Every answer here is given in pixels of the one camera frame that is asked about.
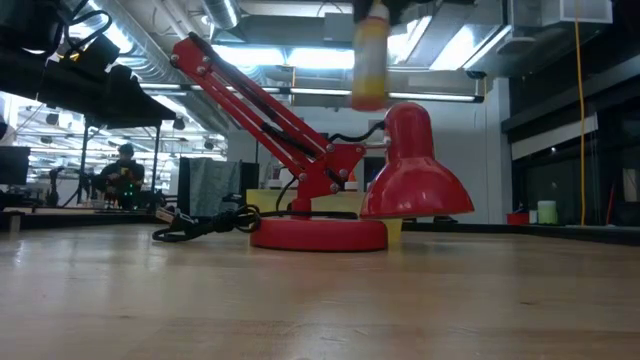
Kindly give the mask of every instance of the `red object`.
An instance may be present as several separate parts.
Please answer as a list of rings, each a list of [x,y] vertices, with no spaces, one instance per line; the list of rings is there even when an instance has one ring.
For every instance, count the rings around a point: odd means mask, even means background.
[[[377,251],[387,248],[387,229],[379,221],[262,219],[251,245],[298,251]]]
[[[529,225],[529,214],[528,213],[507,214],[507,224]]]
[[[332,144],[311,129],[260,86],[238,69],[222,60],[211,44],[195,34],[177,43],[172,64],[193,79],[240,125],[278,158],[299,180],[294,211],[311,211],[311,199],[340,190],[339,182],[364,156],[360,144]],[[263,116],[239,99],[227,84],[253,103]],[[279,126],[263,120],[268,117]],[[311,219],[262,219],[260,228],[251,234],[251,244],[273,249],[305,251],[373,251],[387,245],[383,223]]]
[[[385,118],[389,163],[369,187],[361,217],[410,218],[473,211],[458,178],[434,159],[429,113],[420,105],[393,106]]]
[[[336,188],[332,185],[336,184],[335,177],[339,178],[337,174],[341,170],[346,170],[348,174],[364,156],[362,145],[330,143],[241,71],[222,60],[211,44],[197,35],[189,34],[189,38],[178,42],[173,55],[174,66],[202,86],[207,94],[300,179],[298,198],[310,200],[335,194],[339,186]],[[235,88],[282,130],[265,122],[219,79]]]

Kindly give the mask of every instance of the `workbench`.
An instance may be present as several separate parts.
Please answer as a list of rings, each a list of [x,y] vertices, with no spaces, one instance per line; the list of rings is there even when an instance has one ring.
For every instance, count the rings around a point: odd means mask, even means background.
[[[640,249],[403,233],[388,252],[155,243],[156,225],[0,234],[6,359],[617,359]]]

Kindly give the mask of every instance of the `lamp base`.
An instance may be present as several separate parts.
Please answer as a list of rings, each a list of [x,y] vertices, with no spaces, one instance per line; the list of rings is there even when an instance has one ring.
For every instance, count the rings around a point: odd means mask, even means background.
[[[293,251],[354,252],[387,248],[387,228],[378,221],[261,219],[251,246]]]

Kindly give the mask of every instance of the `man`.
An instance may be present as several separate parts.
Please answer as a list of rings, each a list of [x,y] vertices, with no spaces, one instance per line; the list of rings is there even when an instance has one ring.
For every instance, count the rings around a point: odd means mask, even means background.
[[[120,159],[107,165],[100,175],[107,180],[107,195],[115,197],[123,209],[131,210],[134,193],[140,191],[144,182],[144,166],[133,160],[133,145],[120,146],[118,153]]]

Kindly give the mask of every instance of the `yellow box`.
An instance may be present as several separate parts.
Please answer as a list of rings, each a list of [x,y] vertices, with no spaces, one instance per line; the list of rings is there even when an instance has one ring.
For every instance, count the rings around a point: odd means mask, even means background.
[[[280,190],[247,190],[247,204],[257,206],[261,212],[276,211],[276,200]],[[286,210],[287,204],[295,199],[296,190],[289,190],[282,197],[280,210]],[[360,213],[364,200],[363,192],[340,192],[311,200],[314,211],[345,211]],[[402,219],[382,220],[387,227],[389,243],[399,242],[402,237]]]

